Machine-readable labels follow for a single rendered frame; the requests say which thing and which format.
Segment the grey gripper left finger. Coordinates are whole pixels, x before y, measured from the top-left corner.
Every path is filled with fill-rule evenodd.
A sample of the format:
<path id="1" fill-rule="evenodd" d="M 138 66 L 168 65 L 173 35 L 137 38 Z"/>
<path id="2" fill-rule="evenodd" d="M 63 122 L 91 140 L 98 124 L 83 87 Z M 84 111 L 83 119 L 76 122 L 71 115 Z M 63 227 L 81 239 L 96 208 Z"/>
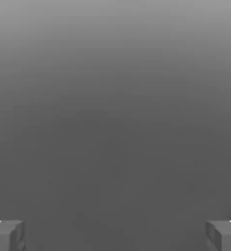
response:
<path id="1" fill-rule="evenodd" d="M 0 220 L 0 251 L 26 251 L 24 221 Z"/>

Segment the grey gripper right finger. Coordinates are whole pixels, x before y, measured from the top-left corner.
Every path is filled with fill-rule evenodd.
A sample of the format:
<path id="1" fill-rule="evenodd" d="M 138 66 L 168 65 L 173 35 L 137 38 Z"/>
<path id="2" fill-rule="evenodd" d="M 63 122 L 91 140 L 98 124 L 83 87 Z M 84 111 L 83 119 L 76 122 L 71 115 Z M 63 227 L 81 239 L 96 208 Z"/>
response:
<path id="1" fill-rule="evenodd" d="M 231 220 L 206 221 L 205 235 L 209 251 L 231 251 Z"/>

